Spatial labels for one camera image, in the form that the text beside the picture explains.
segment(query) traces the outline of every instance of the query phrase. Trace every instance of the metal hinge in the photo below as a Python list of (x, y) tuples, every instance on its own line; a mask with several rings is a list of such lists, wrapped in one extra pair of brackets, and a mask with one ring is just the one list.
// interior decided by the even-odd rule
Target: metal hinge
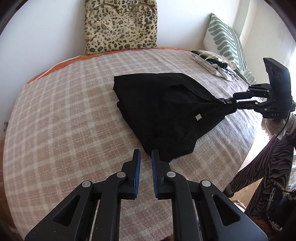
[(4, 122), (4, 130), (3, 130), (4, 132), (7, 131), (7, 127), (8, 127), (8, 121), (5, 121), (5, 122)]

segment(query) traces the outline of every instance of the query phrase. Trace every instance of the black cable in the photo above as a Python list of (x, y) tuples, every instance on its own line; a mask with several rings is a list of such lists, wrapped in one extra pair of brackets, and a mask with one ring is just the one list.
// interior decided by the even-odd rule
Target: black cable
[(276, 135), (276, 138), (279, 136), (279, 134), (281, 134), (281, 132), (285, 129), (287, 123), (288, 123), (288, 120), (290, 118), (290, 114), (291, 114), (291, 109), (289, 110), (289, 114), (288, 114), (288, 117), (287, 117), (287, 120), (286, 120), (286, 123), (284, 124), (283, 128), (280, 130), (280, 132)]

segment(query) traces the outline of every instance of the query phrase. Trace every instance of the metal pivot screw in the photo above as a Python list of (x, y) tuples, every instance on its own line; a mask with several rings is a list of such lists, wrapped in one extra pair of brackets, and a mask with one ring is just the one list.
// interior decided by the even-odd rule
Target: metal pivot screw
[(90, 185), (91, 185), (91, 182), (90, 182), (90, 181), (84, 181), (84, 182), (82, 183), (82, 186), (83, 186), (84, 188), (88, 188)]
[(211, 182), (208, 181), (208, 180), (203, 180), (203, 181), (202, 181), (202, 185), (203, 185), (204, 187), (209, 187), (209, 186), (211, 186)]
[(167, 173), (167, 176), (168, 177), (175, 177), (176, 176), (176, 173), (174, 173), (174, 172), (168, 172)]
[(123, 178), (123, 177), (126, 176), (126, 174), (125, 174), (125, 172), (118, 172), (118, 173), (116, 174), (116, 176), (119, 177), (119, 178)]

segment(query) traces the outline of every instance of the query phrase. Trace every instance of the orange blanket edge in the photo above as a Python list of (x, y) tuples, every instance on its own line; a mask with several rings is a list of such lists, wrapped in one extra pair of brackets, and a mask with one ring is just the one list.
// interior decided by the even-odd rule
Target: orange blanket edge
[[(171, 47), (157, 47), (156, 49), (173, 49), (173, 50), (184, 50), (187, 52), (191, 52), (191, 50), (188, 49), (180, 49), (180, 48), (171, 48)], [(26, 84), (30, 84), (32, 83), (34, 80), (36, 80), (37, 78), (39, 78), (40, 76), (45, 77), (53, 72), (56, 72), (57, 70), (60, 70), (72, 63), (75, 63), (77, 61), (81, 61), (81, 60), (87, 60), (87, 59), (91, 59), (91, 58), (95, 58), (101, 55), (108, 55), (108, 54), (113, 54), (113, 53), (118, 53), (118, 52), (123, 52), (123, 51), (138, 51), (138, 50), (143, 50), (143, 49), (130, 49), (130, 50), (116, 50), (116, 51), (110, 51), (110, 52), (105, 52), (105, 53), (98, 53), (98, 54), (93, 54), (93, 55), (82, 55), (82, 56), (78, 56), (74, 59), (68, 60), (66, 62), (62, 62), (59, 63), (57, 65), (55, 65), (52, 69), (50, 70), (46, 70), (40, 74), (38, 74), (37, 76), (35, 76), (34, 78), (32, 78), (31, 80), (29, 80)]]

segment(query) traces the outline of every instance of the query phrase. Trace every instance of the small white label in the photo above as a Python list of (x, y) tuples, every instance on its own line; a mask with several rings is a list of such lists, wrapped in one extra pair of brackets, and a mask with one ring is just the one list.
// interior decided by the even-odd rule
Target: small white label
[(197, 120), (201, 119), (202, 116), (200, 114), (198, 114), (196, 117), (195, 117)]

